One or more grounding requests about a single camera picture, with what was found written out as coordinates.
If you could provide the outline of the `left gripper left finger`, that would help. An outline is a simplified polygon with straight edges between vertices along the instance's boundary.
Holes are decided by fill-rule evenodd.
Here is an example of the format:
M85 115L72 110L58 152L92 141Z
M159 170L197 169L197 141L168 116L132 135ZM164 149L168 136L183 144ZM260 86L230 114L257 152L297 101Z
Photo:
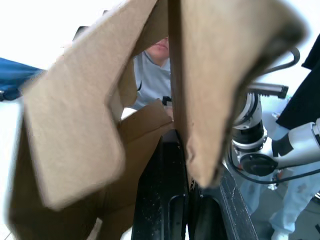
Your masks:
M139 178L131 239L185 239L188 201L184 150L171 129L159 138Z

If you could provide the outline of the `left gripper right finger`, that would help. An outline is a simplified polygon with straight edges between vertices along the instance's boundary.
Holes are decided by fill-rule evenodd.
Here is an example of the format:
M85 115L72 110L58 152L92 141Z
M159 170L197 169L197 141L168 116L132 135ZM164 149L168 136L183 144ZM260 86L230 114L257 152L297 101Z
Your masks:
M216 187L189 190L188 234L191 240L257 240L246 205L232 174L225 170Z

